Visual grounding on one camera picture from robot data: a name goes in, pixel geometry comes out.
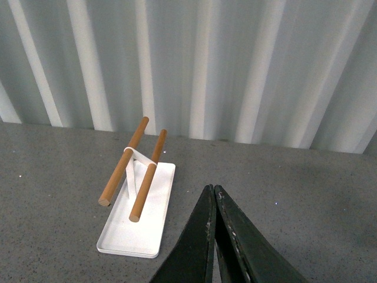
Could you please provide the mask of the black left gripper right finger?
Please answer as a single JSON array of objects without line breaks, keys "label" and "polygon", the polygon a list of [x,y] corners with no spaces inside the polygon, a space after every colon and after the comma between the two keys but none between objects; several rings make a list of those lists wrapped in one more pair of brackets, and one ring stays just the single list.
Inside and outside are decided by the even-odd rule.
[{"label": "black left gripper right finger", "polygon": [[216,251],[222,282],[307,282],[216,185]]}]

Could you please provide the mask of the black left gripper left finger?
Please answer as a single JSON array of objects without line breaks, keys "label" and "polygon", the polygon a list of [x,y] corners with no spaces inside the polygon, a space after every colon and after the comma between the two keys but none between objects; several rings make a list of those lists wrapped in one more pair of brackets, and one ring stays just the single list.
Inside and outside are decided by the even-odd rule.
[{"label": "black left gripper left finger", "polygon": [[207,185],[151,282],[212,282],[216,215],[214,187]]}]

